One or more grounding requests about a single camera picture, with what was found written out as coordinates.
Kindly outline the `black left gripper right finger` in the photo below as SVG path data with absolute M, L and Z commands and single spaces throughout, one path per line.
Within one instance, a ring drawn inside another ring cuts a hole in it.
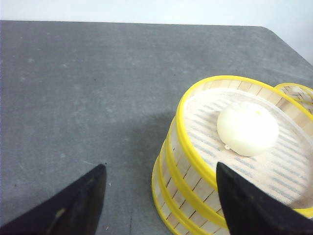
M 217 163 L 218 194 L 232 235 L 311 235 L 313 222 Z

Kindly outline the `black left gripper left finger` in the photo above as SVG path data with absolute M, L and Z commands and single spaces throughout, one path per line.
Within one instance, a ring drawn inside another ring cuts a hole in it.
M 93 235 L 104 204 L 107 172 L 100 164 L 59 193 L 1 226 L 2 235 Z

